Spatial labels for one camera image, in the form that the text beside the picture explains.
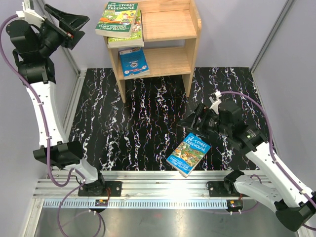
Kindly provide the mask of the dark green 104-Storey Treehouse book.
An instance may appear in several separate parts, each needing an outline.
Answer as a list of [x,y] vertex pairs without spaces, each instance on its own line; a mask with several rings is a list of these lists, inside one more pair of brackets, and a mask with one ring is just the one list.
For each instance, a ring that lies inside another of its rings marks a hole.
[[129,38],[138,8],[137,2],[109,1],[95,27],[96,34],[112,38]]

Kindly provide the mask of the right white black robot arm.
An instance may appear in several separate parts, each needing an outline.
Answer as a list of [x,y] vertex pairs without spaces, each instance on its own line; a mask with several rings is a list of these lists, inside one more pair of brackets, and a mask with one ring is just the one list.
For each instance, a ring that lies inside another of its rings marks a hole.
[[242,109],[233,101],[217,100],[211,107],[199,104],[179,122],[191,133],[204,139],[224,135],[240,153],[264,172],[273,188],[237,170],[224,177],[224,192],[244,194],[275,213],[289,230],[299,230],[316,213],[316,193],[305,185],[270,148],[267,137],[243,119]]

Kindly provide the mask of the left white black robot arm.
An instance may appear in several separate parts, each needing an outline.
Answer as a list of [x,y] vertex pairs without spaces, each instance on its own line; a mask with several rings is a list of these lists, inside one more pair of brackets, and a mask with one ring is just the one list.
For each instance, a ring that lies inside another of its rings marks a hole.
[[0,29],[14,45],[15,65],[12,71],[25,85],[32,101],[38,128],[39,149],[34,158],[48,170],[58,167],[80,179],[79,191],[85,196],[101,196],[106,183],[100,171],[83,158],[79,141],[69,141],[56,108],[56,80],[51,55],[59,48],[73,49],[84,36],[84,15],[60,11],[48,4],[45,10],[58,20],[55,25],[37,14],[31,0],[22,3],[22,10],[5,20]]

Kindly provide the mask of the blue back-cover book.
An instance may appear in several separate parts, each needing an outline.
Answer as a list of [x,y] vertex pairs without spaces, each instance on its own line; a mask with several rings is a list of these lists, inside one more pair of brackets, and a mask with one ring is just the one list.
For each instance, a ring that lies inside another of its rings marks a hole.
[[143,48],[120,50],[119,58],[124,79],[136,79],[150,74]]

